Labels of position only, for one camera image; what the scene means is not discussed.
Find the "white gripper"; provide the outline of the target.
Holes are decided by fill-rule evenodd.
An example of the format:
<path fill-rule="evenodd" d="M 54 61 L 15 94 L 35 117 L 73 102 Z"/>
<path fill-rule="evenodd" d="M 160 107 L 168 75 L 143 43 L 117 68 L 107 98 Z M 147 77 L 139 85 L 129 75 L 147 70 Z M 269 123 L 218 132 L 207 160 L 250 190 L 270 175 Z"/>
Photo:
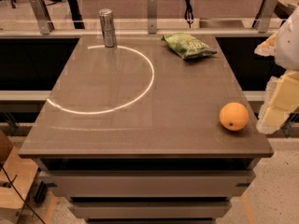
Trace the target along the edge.
<path fill-rule="evenodd" d="M 260 133 L 271 134 L 299 107 L 299 7 L 282 24 L 278 35 L 270 35 L 254 53 L 275 55 L 276 64 L 289 69 L 280 77 L 271 77 L 266 85 L 256 128 Z"/>

